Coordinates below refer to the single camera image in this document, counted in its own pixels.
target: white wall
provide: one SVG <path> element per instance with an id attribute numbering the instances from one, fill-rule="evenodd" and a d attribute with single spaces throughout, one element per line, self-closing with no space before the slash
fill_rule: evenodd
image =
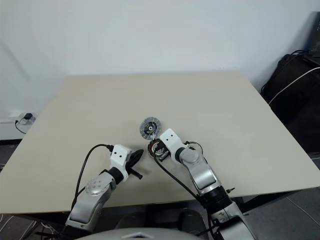
<path id="1" fill-rule="evenodd" d="M 239 70 L 259 89 L 319 0 L 0 0 L 0 122 L 66 75 Z M 0 124 L 0 138 L 19 138 Z"/>

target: table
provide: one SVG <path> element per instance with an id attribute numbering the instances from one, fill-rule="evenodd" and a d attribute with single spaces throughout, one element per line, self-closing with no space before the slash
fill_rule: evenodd
<path id="1" fill-rule="evenodd" d="M 81 166 L 100 143 L 147 149 L 140 123 L 157 117 L 183 141 L 197 141 L 231 197 L 318 187 L 320 172 L 250 82 L 237 72 L 70 76 L 0 174 L 0 212 L 69 211 Z M 109 168 L 97 148 L 81 185 Z M 181 166 L 165 166 L 190 185 Z M 192 199 L 143 155 L 105 207 Z"/>

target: gray floor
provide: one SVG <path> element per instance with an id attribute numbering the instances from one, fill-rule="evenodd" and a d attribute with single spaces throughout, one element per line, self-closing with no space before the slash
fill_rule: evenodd
<path id="1" fill-rule="evenodd" d="M 15 145 L 0 146 L 0 164 L 8 161 L 15 148 Z M 303 190 L 291 195 L 289 199 L 280 199 L 249 213 L 247 219 L 256 235 L 260 240 L 319 240 L 320 226 L 315 221 L 320 223 L 320 189 Z M 315 221 L 294 204 L 301 207 Z M 193 208 L 202 215 L 205 214 L 200 206 Z M 9 215 L 3 216 L 0 229 L 9 218 Z M 19 240 L 31 223 L 31 220 L 13 217 L 0 231 L 0 240 Z M 28 240 L 39 239 L 37 235 L 28 238 Z"/>

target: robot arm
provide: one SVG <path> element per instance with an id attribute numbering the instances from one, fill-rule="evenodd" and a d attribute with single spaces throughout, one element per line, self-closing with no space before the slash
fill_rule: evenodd
<path id="1" fill-rule="evenodd" d="M 142 178 L 142 175 L 132 169 L 142 154 L 143 150 L 132 153 L 132 150 L 125 146 L 115 145 L 110 157 L 110 169 L 102 171 L 86 184 L 79 193 L 65 225 L 92 232 L 105 202 L 117 185 L 125 182 L 129 174 Z"/>
<path id="2" fill-rule="evenodd" d="M 233 202 L 204 156 L 183 144 L 172 129 L 167 129 L 160 140 L 169 150 L 173 161 L 183 164 L 201 196 L 201 204 L 213 222 L 219 226 L 216 237 L 222 240 L 255 240 L 244 215 Z"/>

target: beige tabletop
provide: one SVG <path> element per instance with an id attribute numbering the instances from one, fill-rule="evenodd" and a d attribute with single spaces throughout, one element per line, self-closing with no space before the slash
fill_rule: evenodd
<path id="1" fill-rule="evenodd" d="M 96 144 L 147 149 L 139 127 L 156 117 L 197 141 L 231 197 L 318 187 L 320 171 L 250 82 L 237 72 L 71 76 L 39 115 L 0 174 L 1 213 L 70 210 L 84 158 Z M 97 148 L 81 186 L 108 169 Z M 165 166 L 187 184 L 170 159 Z M 190 200 L 145 151 L 105 207 Z"/>

